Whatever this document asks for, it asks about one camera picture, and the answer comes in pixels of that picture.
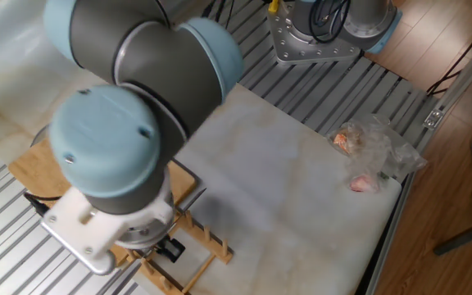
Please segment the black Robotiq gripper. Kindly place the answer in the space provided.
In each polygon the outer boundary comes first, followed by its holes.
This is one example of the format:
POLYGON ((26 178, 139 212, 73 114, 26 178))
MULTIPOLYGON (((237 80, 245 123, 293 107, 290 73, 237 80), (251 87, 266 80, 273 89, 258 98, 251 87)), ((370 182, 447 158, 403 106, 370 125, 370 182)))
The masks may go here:
POLYGON ((180 241, 170 237, 164 237, 156 244, 157 254, 164 256, 172 263, 176 263, 185 249, 186 247, 180 241))

